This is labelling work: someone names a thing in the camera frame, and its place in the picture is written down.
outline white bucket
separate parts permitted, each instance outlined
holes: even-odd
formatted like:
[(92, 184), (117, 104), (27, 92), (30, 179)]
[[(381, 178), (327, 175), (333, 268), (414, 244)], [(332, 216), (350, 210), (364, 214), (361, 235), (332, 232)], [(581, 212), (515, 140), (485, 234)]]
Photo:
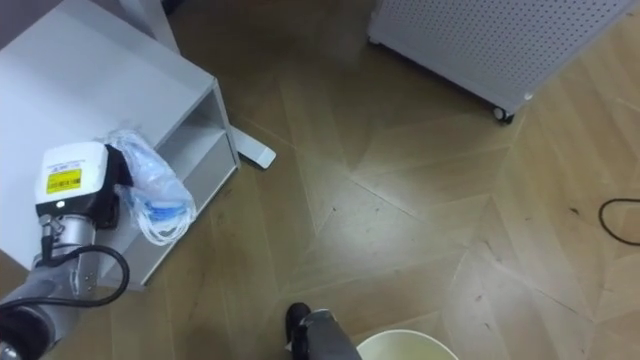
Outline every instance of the white bucket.
[(431, 336), (411, 330), (388, 330), (358, 345), (362, 360), (458, 360)]

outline black shoe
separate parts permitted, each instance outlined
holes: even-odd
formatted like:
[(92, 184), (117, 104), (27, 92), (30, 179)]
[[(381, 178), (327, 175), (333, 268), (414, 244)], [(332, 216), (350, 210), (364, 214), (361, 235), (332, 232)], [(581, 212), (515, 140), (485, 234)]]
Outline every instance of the black shoe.
[(287, 343), (291, 343), (291, 355), (293, 360), (307, 360), (307, 328), (300, 326), (302, 320), (311, 313), (307, 304), (295, 303), (289, 306), (285, 318), (285, 331)]

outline bucket rim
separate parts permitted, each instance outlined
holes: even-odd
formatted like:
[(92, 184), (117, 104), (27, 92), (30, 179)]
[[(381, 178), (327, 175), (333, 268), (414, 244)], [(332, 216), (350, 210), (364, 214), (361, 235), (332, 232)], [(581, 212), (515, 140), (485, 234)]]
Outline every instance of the bucket rim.
[(378, 337), (381, 337), (381, 336), (386, 335), (386, 334), (392, 334), (392, 333), (413, 334), (413, 335), (418, 335), (418, 336), (421, 336), (421, 337), (427, 338), (427, 339), (429, 339), (429, 340), (431, 340), (431, 341), (435, 342), (436, 344), (440, 345), (443, 349), (445, 349), (445, 350), (449, 353), (449, 355), (451, 355), (451, 356), (453, 357), (453, 359), (455, 359), (455, 360), (460, 360), (460, 359), (458, 359), (458, 357), (456, 356), (456, 354), (454, 354), (454, 353), (453, 353), (453, 351), (451, 351), (447, 346), (445, 346), (443, 343), (441, 343), (441, 342), (440, 342), (440, 341), (438, 341), (437, 339), (435, 339), (435, 338), (433, 338), (433, 337), (431, 337), (431, 336), (429, 336), (429, 335), (427, 335), (427, 334), (421, 333), (421, 332), (419, 332), (419, 331), (415, 331), (415, 330), (408, 330), (408, 329), (393, 329), (393, 330), (385, 330), (385, 331), (379, 332), (379, 333), (377, 333), (377, 334), (375, 334), (375, 335), (371, 335), (371, 336), (369, 336), (365, 341), (361, 342), (361, 343), (360, 343), (360, 345), (356, 346), (356, 349), (360, 349), (360, 347), (361, 347), (361, 346), (364, 346), (364, 345), (365, 345), (365, 344), (367, 344), (368, 342), (373, 342), (373, 341), (374, 341), (375, 339), (377, 339)]

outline perforated panel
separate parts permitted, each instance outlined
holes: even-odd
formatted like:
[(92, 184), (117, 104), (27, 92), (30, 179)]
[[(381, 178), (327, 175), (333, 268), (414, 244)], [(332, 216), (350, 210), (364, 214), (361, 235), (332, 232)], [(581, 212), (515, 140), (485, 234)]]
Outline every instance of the perforated panel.
[(384, 0), (370, 36), (465, 86), (524, 102), (632, 0)]

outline yellow label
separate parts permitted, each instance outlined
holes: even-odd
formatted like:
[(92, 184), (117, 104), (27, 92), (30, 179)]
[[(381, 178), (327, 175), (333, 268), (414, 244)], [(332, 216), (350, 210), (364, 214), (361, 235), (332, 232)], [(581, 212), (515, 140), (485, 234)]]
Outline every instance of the yellow label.
[(77, 189), (80, 187), (81, 178), (81, 169), (51, 174), (47, 179), (47, 194), (53, 194), (69, 189)]

